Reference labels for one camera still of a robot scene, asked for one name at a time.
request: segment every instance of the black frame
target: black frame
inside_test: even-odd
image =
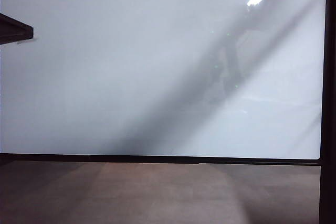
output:
[[[252,164],[252,165],[309,165],[321,166],[320,216],[319,223],[333,223],[332,211],[336,210],[336,0],[326,2],[326,21],[324,38],[323,100],[321,156],[319,159],[268,159],[234,157],[182,157],[182,156],[128,156],[128,155],[54,155],[54,154],[10,154],[0,153],[0,161],[59,161],[59,162],[112,162],[112,163],[178,163],[178,164]],[[32,38],[33,28],[26,26],[25,37]]]
[[[20,21],[0,13],[0,45],[32,39],[34,29]]]

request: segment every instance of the gray floor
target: gray floor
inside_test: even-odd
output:
[[[15,161],[0,223],[317,224],[319,167]]]

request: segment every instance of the white wall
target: white wall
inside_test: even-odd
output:
[[[1,0],[1,151],[319,158],[325,0],[248,1]]]

